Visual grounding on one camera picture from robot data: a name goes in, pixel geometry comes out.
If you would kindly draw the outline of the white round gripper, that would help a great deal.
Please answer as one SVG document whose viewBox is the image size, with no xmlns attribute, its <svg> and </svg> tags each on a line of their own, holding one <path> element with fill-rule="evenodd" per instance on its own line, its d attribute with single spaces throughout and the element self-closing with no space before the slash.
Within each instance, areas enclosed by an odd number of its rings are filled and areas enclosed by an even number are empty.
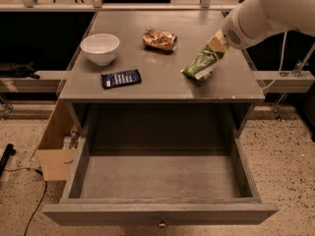
<svg viewBox="0 0 315 236">
<path fill-rule="evenodd" d="M 225 53 L 229 46 L 245 49 L 288 30 L 288 26 L 267 16 L 261 0 L 245 0 L 229 12 L 207 45 L 215 52 Z"/>
</svg>

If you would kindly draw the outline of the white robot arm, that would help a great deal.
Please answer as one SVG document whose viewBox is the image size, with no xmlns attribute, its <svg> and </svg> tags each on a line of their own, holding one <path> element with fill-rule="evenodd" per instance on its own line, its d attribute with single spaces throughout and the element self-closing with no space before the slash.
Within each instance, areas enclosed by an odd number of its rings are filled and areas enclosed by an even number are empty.
<svg viewBox="0 0 315 236">
<path fill-rule="evenodd" d="M 295 30 L 315 36 L 315 0 L 244 0 L 229 12 L 207 45 L 225 53 Z"/>
</svg>

